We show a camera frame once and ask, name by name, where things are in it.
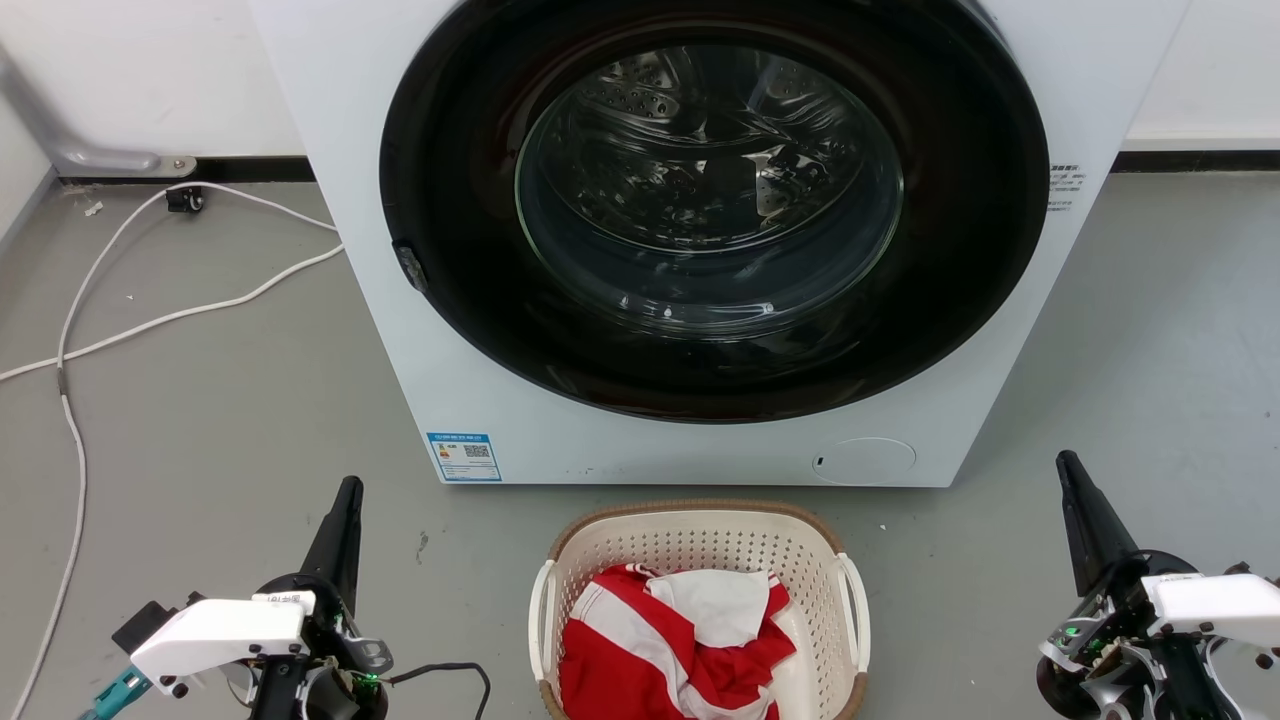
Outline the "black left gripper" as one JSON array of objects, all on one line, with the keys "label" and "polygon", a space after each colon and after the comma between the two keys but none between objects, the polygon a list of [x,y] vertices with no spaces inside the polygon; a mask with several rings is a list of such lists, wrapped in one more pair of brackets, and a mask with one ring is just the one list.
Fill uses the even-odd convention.
[{"label": "black left gripper", "polygon": [[380,676],[393,669],[385,641],[365,635],[355,620],[362,539],[364,482],[344,477],[300,573],[278,577],[256,601],[303,607],[301,635],[314,657],[333,657],[344,670]]}]

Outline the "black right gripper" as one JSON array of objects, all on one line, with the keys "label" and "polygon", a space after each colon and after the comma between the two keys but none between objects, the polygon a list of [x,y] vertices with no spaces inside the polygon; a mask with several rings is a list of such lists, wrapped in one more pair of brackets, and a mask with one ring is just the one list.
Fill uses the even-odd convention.
[{"label": "black right gripper", "polygon": [[1082,605],[1071,616],[1071,660],[1092,664],[1121,638],[1142,639],[1153,611],[1143,579],[1192,574],[1175,553],[1139,550],[1076,452],[1056,456],[1071,573]]}]

